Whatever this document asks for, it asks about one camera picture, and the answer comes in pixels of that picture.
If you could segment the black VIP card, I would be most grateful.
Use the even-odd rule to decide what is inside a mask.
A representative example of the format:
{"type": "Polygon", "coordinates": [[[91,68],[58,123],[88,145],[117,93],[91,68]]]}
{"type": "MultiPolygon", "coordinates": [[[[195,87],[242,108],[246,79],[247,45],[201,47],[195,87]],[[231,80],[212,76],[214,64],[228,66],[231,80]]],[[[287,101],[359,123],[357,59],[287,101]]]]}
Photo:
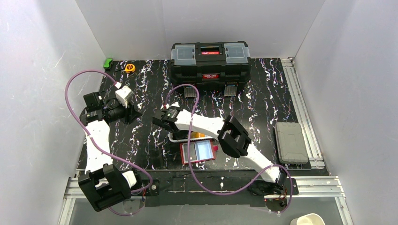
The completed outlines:
{"type": "Polygon", "coordinates": [[[184,162],[188,163],[188,160],[191,162],[197,160],[197,153],[196,153],[196,148],[194,143],[185,143],[182,145],[182,150],[183,150],[183,157],[184,157],[184,162]]]}

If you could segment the red leather card holder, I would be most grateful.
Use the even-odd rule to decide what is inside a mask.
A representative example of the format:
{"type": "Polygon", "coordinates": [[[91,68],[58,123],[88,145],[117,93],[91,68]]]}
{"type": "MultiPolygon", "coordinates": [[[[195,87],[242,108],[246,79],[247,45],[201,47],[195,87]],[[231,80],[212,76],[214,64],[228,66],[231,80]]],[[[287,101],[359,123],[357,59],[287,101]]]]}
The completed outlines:
{"type": "MultiPolygon", "coordinates": [[[[190,161],[191,163],[205,162],[216,159],[216,149],[214,148],[213,141],[211,139],[193,141],[190,143],[195,144],[196,153],[197,153],[197,160],[193,162],[190,161]]],[[[185,143],[180,144],[181,158],[183,165],[187,165],[188,163],[184,162],[184,157],[183,157],[183,150],[182,150],[183,144],[185,143]]]]}

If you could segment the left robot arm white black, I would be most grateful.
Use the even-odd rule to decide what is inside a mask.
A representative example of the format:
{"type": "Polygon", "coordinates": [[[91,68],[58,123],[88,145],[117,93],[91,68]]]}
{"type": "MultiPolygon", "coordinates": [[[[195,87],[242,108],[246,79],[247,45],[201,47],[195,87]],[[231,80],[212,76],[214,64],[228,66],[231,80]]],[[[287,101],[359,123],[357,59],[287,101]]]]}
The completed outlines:
{"type": "Polygon", "coordinates": [[[78,177],[78,185],[97,212],[130,199],[132,190],[143,185],[136,171],[119,171],[109,156],[109,124],[119,120],[131,124],[141,116],[132,103],[132,91],[116,91],[115,100],[119,105],[108,107],[99,92],[86,94],[86,108],[80,116],[89,134],[86,136],[86,168],[78,177]]]}

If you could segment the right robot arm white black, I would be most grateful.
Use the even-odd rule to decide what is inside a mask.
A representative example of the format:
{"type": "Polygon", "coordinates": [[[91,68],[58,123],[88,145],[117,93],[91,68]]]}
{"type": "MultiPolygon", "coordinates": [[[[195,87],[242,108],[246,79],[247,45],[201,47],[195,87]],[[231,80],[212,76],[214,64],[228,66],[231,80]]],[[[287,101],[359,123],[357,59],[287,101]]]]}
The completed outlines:
{"type": "Polygon", "coordinates": [[[157,110],[152,123],[171,132],[187,136],[189,132],[198,132],[216,139],[222,151],[232,157],[243,157],[256,172],[261,173],[263,181],[273,184],[281,190],[286,182],[287,174],[266,158],[253,144],[248,131],[233,116],[206,117],[183,110],[174,104],[168,109],[157,110]]]}

